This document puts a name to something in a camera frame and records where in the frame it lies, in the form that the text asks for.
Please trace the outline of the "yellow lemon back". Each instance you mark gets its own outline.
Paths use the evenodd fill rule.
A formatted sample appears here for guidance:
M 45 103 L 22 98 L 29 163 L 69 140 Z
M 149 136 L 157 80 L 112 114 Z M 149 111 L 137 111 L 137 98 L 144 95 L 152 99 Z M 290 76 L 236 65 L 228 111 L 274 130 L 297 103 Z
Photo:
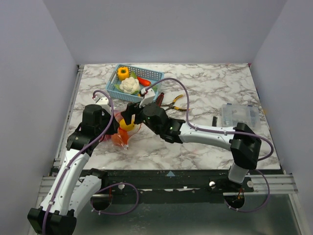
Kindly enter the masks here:
M 125 120 L 124 119 L 121 119 L 121 121 L 119 122 L 119 127 L 126 131 L 126 132 L 129 132 L 129 131 L 132 131 L 134 128 L 135 128 L 135 124 L 133 121 L 131 121 L 130 124 L 126 124 Z

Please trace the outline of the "clear zip top bag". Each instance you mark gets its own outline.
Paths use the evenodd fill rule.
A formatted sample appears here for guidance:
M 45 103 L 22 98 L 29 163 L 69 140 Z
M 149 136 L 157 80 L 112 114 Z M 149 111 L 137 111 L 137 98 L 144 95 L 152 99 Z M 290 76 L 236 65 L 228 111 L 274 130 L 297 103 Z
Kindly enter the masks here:
M 130 125 L 126 125 L 120 111 L 114 112 L 115 120 L 119 123 L 119 128 L 116 134 L 105 135 L 100 139 L 100 142 L 115 145 L 117 147 L 128 149 L 130 139 L 141 129 L 141 124 L 134 124 L 134 116 Z

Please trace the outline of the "orange pumpkin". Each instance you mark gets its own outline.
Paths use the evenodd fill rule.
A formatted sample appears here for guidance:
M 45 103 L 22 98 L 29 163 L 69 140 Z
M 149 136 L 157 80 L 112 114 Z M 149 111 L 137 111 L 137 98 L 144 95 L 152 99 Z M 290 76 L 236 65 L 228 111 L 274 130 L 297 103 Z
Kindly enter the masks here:
M 118 128 L 117 133 L 112 135 L 111 140 L 113 144 L 116 146 L 128 148 L 129 135 L 126 131 L 122 130 L 121 128 Z

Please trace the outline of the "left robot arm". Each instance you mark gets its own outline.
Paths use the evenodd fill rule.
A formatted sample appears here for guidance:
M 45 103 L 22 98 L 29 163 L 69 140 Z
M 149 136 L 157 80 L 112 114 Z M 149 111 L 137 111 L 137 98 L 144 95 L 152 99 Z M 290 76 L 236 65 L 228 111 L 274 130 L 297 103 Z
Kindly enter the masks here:
M 108 189 L 108 180 L 97 174 L 88 176 L 79 187 L 76 184 L 100 138 L 115 134 L 118 127 L 112 105 L 90 104 L 84 108 L 82 122 L 67 139 L 65 157 L 50 191 L 27 215 L 37 234 L 73 234 L 77 216 L 92 194 Z

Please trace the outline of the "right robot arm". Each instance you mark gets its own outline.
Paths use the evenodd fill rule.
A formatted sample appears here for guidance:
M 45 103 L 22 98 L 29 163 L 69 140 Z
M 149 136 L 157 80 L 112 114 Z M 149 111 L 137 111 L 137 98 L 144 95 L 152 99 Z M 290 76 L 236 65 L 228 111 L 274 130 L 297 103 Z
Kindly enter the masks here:
M 143 123 L 169 143 L 201 143 L 230 151 L 234 163 L 225 179 L 225 187 L 231 192 L 240 189 L 247 173 L 256 169 L 262 141 L 244 123 L 227 128 L 193 126 L 182 119 L 168 117 L 155 103 L 144 107 L 129 103 L 121 115 L 126 124 L 132 120 L 135 124 Z

